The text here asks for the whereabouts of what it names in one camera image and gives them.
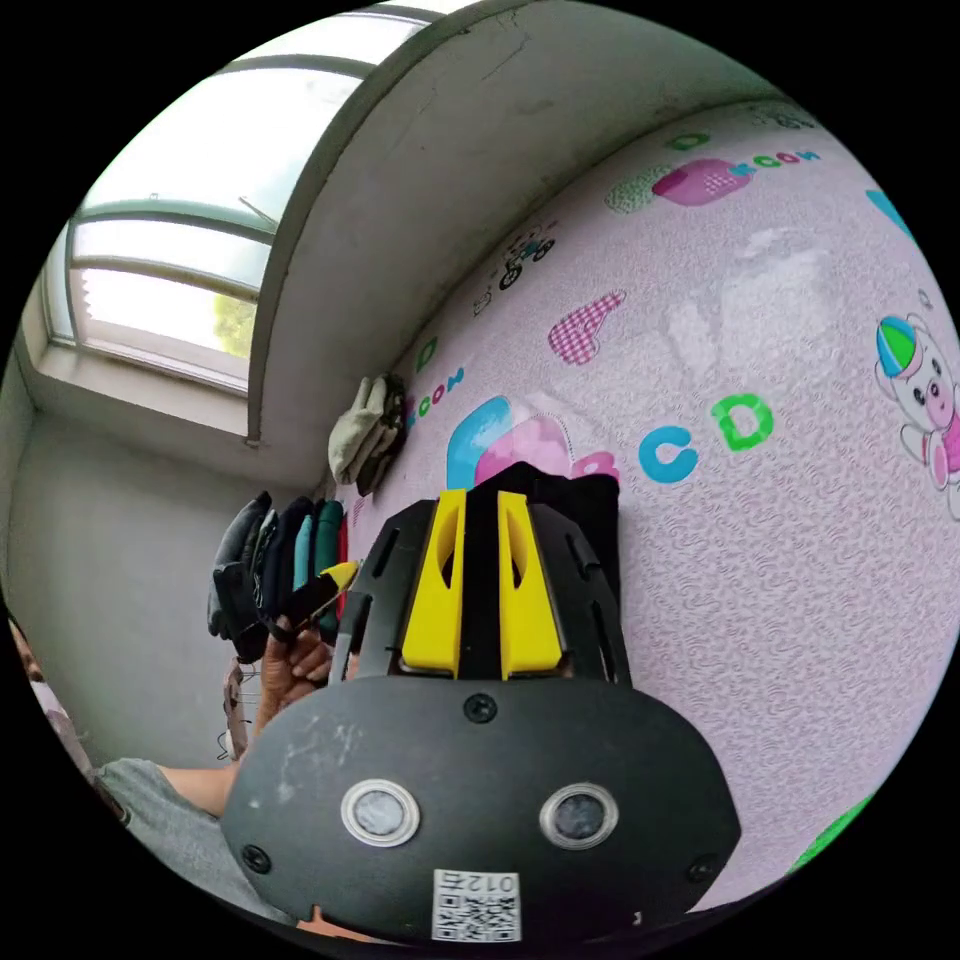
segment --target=blue letter c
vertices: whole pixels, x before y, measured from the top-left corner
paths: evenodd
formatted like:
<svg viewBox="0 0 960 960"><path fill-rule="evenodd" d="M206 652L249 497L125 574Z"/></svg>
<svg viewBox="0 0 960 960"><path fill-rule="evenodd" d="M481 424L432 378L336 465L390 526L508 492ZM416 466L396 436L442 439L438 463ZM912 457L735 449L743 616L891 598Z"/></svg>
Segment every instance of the blue letter c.
<svg viewBox="0 0 960 960"><path fill-rule="evenodd" d="M690 442L690 431L683 427L657 427L651 430L640 444L639 458L643 472L655 483L679 483L693 473L697 465L696 450L681 450L669 463L664 463L657 450L669 443L685 447Z"/></svg>

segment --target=pink wallpaper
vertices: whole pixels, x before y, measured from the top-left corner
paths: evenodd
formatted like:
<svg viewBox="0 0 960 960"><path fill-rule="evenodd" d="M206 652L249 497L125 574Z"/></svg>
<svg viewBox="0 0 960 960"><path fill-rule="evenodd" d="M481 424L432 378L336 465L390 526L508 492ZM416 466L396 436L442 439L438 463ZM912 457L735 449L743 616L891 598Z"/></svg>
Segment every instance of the pink wallpaper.
<svg viewBox="0 0 960 960"><path fill-rule="evenodd" d="M707 737L743 826L700 908L882 783L960 627L960 344L829 133L763 104L636 141L506 238L399 372L406 448L373 496L341 491L352 559L513 459L619 477L635 683Z"/></svg>

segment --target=gray shirt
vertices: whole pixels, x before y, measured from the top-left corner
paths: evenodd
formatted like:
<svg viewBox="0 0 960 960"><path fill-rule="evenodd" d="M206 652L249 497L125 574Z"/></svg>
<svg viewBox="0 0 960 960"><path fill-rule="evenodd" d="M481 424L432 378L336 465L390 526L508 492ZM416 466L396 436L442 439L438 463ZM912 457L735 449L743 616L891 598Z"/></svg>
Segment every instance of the gray shirt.
<svg viewBox="0 0 960 960"><path fill-rule="evenodd" d="M201 890L278 923L296 920L265 903L243 875L220 821L177 793L149 760L114 760L97 771L123 807L127 829L164 866Z"/></svg>

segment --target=yellow plastic part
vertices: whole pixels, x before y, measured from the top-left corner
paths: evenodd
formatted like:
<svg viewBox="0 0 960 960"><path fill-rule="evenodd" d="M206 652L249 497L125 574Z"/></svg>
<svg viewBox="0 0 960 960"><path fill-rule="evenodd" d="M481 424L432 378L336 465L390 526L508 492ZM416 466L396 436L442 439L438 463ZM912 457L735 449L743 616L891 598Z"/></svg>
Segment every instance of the yellow plastic part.
<svg viewBox="0 0 960 960"><path fill-rule="evenodd" d="M466 509L466 490L447 490L440 494L403 637L404 663L415 670L443 670L457 676ZM443 579L443 568L451 554L453 567L448 587Z"/></svg>
<svg viewBox="0 0 960 960"><path fill-rule="evenodd" d="M333 582L338 587L338 592L343 593L343 591L353 583L353 578L357 575L357 570L359 569L359 564L347 561L346 563L337 563L332 567L327 567L326 570L321 570L317 576L322 577L326 574L328 577L332 577Z"/></svg>
<svg viewBox="0 0 960 960"><path fill-rule="evenodd" d="M557 635L533 523L522 493L497 494L500 536L500 667L514 673L553 670L562 649ZM513 585L513 564L520 583Z"/></svg>

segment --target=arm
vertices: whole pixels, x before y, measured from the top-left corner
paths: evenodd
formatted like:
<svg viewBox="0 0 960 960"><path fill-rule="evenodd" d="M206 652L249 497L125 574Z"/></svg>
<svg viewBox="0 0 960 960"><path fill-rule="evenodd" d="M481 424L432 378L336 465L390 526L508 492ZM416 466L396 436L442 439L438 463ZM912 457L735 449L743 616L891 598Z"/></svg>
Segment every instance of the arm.
<svg viewBox="0 0 960 960"><path fill-rule="evenodd" d="M314 630L304 630L291 645L270 637L260 667L262 693L253 725L254 739L284 707L313 693L316 684L326 679L331 664L330 650ZM243 757L228 767L211 770L160 767L160 772L185 800L213 817L222 817L241 763Z"/></svg>

